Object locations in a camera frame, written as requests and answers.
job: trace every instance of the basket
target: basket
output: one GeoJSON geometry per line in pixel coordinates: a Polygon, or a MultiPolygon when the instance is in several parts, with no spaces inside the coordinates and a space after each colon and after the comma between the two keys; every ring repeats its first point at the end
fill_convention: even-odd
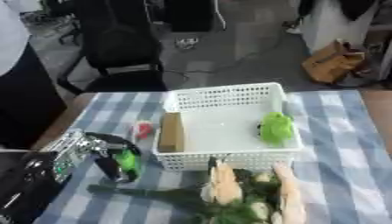
{"type": "Polygon", "coordinates": [[[286,96],[278,83],[206,87],[168,93],[165,112],[179,112],[184,127],[184,152],[153,154],[167,171],[204,171],[210,157],[225,159],[230,166],[251,171],[270,170],[275,162],[290,165],[303,148],[298,129],[282,148],[260,140],[257,125],[269,112],[282,112],[286,96]]]}

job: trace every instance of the tablecloth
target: tablecloth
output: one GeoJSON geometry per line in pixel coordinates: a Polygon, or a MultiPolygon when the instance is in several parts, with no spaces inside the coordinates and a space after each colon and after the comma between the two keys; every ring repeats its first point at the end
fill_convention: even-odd
{"type": "MultiPolygon", "coordinates": [[[[100,93],[71,128],[129,137],[136,120],[158,125],[161,93],[100,93]]],[[[285,112],[294,118],[304,151],[293,163],[309,224],[392,223],[392,164],[357,91],[288,94],[285,112]]],[[[125,187],[168,189],[189,186],[201,172],[168,172],[144,152],[141,178],[125,187]]],[[[163,202],[124,195],[92,195],[89,184],[106,183],[88,160],[82,163],[59,197],[36,220],[55,223],[186,223],[187,214],[163,202]]]]}

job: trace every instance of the office chair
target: office chair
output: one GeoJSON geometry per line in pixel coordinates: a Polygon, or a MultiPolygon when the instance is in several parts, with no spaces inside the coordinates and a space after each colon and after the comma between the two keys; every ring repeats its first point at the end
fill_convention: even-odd
{"type": "Polygon", "coordinates": [[[144,0],[78,0],[76,17],[83,33],[82,57],[101,76],[84,90],[68,80],[70,69],[58,78],[65,89],[82,92],[166,91],[159,59],[162,46],[152,35],[144,0]],[[149,70],[109,74],[108,68],[149,65],[149,70]]]}
{"type": "Polygon", "coordinates": [[[72,37],[73,43],[78,46],[78,37],[81,35],[81,28],[78,22],[74,19],[74,0],[41,0],[45,14],[52,18],[72,17],[71,25],[72,29],[59,37],[59,43],[65,44],[64,39],[72,37]]]}

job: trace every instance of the brown bag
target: brown bag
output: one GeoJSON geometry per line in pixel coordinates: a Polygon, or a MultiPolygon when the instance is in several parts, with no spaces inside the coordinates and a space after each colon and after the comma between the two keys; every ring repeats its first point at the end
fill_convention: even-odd
{"type": "Polygon", "coordinates": [[[334,83],[354,70],[365,60],[365,53],[352,50],[348,43],[339,40],[316,51],[302,66],[312,79],[334,83]]]}

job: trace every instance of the gray floor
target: gray floor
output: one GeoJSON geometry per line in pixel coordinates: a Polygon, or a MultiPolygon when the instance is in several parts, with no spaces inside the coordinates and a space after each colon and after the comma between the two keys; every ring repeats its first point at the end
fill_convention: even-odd
{"type": "MultiPolygon", "coordinates": [[[[169,89],[267,81],[280,82],[286,91],[325,88],[310,82],[301,68],[308,57],[303,40],[282,31],[281,23],[295,17],[288,0],[224,0],[220,9],[227,20],[225,31],[218,21],[209,33],[174,34],[160,27],[165,69],[191,71],[186,77],[166,72],[164,81],[169,89]],[[194,50],[182,52],[174,47],[175,38],[189,36],[200,37],[194,50]]],[[[31,40],[53,79],[78,49],[72,44],[59,45],[57,37],[64,29],[54,34],[53,30],[36,31],[31,40]]],[[[73,71],[72,80],[84,86],[96,75],[83,60],[73,71]]],[[[59,92],[67,100],[73,98],[60,87],[59,92]]]]}

